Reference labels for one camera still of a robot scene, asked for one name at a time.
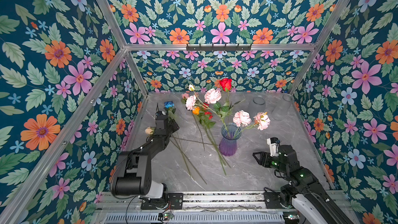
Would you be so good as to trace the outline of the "blue rose stem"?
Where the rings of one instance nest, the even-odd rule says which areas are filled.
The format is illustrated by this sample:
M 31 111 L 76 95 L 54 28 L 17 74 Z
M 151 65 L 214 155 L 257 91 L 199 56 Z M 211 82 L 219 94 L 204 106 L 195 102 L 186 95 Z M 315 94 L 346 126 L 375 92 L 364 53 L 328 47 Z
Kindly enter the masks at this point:
M 176 119 L 176 107 L 173 101 L 166 101 L 164 103 L 164 109 L 170 119 Z

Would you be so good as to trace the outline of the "pink carnation spray stem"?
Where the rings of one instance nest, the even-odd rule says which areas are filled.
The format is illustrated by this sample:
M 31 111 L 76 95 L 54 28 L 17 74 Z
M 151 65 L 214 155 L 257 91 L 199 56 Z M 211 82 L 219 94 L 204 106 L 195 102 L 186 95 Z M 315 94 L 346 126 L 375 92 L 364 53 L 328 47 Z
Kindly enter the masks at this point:
M 192 112 L 195 107 L 204 106 L 206 104 L 208 105 L 210 112 L 213 114 L 213 117 L 217 116 L 214 110 L 214 103 L 217 101 L 216 90 L 220 91 L 220 89 L 209 89 L 204 94 L 203 98 L 200 98 L 199 94 L 195 90 L 194 85 L 189 85 L 188 89 L 190 92 L 192 92 L 192 94 L 185 94 L 182 99 L 188 111 Z

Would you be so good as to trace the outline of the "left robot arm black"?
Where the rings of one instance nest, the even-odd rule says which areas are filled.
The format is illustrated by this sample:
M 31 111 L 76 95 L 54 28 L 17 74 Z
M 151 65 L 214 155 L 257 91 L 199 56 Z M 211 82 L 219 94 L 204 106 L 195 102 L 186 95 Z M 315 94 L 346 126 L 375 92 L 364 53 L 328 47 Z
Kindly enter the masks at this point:
M 111 176 L 110 191 L 116 196 L 139 196 L 161 199 L 166 185 L 152 180 L 152 159 L 164 151 L 172 134 L 179 130 L 174 119 L 162 111 L 155 115 L 155 129 L 146 143 L 137 149 L 124 151 L 119 155 L 117 167 Z

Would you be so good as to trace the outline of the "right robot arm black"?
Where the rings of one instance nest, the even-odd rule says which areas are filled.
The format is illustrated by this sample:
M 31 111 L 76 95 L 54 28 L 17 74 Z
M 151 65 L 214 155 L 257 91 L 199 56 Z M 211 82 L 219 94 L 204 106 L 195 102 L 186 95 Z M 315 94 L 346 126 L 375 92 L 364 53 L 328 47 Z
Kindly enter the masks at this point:
M 292 206 L 311 224 L 351 224 L 352 221 L 332 200 L 318 178 L 300 165 L 291 145 L 269 144 L 270 152 L 252 155 L 257 164 L 273 169 L 288 183 L 280 188 L 283 207 Z

